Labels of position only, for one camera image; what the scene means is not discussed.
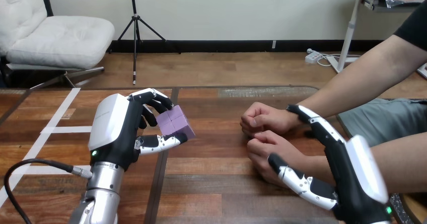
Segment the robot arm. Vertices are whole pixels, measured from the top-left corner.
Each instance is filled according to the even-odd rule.
[[[287,110],[309,123],[315,137],[325,146],[336,187],[293,170],[277,154],[269,164],[292,190],[324,209],[332,210],[346,223],[390,223],[386,210],[388,193],[365,139],[356,135],[345,139],[325,119],[303,106],[289,105]]]
[[[114,94],[99,104],[89,139],[92,175],[69,223],[117,223],[120,186],[130,164],[141,155],[158,153],[188,140],[183,133],[137,137],[138,129],[146,128],[147,123],[157,125],[148,106],[159,113],[174,107],[167,96],[151,88],[127,97]]]

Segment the light stand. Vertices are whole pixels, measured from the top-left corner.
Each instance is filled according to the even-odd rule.
[[[136,6],[135,6],[135,0],[132,0],[132,7],[133,7],[133,16],[132,19],[130,20],[129,24],[126,26],[126,28],[124,29],[123,33],[121,33],[120,37],[118,38],[117,41],[120,41],[121,38],[123,37],[124,33],[126,33],[127,29],[130,27],[130,25],[132,23],[134,23],[133,25],[133,84],[136,84],[136,55],[137,55],[137,51],[136,49],[139,49],[139,45],[142,43],[141,38],[139,36],[139,25],[138,25],[138,21],[141,21],[141,23],[143,23],[145,26],[147,26],[147,28],[149,28],[151,31],[153,31],[157,36],[159,36],[163,42],[166,44],[166,39],[163,38],[159,33],[157,33],[152,27],[150,27],[146,22],[144,22],[144,20],[141,19],[141,17],[136,13]],[[172,45],[172,47],[174,48],[174,50],[176,52],[178,52],[179,54],[181,54],[181,52],[179,52],[179,50]]]

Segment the wrist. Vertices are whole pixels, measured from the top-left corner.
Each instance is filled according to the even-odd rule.
[[[307,177],[311,176],[335,186],[335,180],[326,156],[307,156],[303,168]]]
[[[286,115],[288,115],[287,119],[289,120],[288,126],[290,127],[290,129],[304,124],[299,119],[298,114],[295,114],[293,112],[289,112],[288,110],[284,110],[284,111],[286,112]]]

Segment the purple cube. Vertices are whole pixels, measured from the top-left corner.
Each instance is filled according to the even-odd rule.
[[[175,128],[175,131],[179,133],[184,133],[185,135],[187,135],[188,140],[196,137],[185,115],[181,115],[173,119],[172,124]]]
[[[171,123],[171,119],[169,118],[168,111],[166,111],[166,112],[164,112],[164,113],[159,114],[159,115],[156,117],[156,120],[157,120],[157,125],[158,125],[159,127],[160,127],[160,126],[163,126],[163,125],[166,125],[166,124],[168,124],[168,123]]]
[[[171,110],[166,112],[168,113],[169,119],[171,119],[171,121],[184,115],[179,105],[174,106]]]
[[[169,123],[166,123],[165,125],[162,125],[159,127],[160,127],[160,131],[162,132],[162,135],[169,135],[176,132],[174,125],[170,120],[169,120]]]

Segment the human hand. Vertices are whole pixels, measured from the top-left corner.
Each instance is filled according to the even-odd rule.
[[[287,187],[268,163],[268,156],[271,153],[278,154],[289,166],[299,171],[305,172],[308,167],[310,157],[301,153],[290,142],[272,131],[256,133],[255,138],[248,142],[247,148],[248,157],[254,167],[270,184]]]
[[[263,103],[255,102],[243,113],[240,121],[242,131],[254,137],[258,132],[271,130],[284,134],[291,128],[301,124],[298,116],[287,110],[279,110]]]

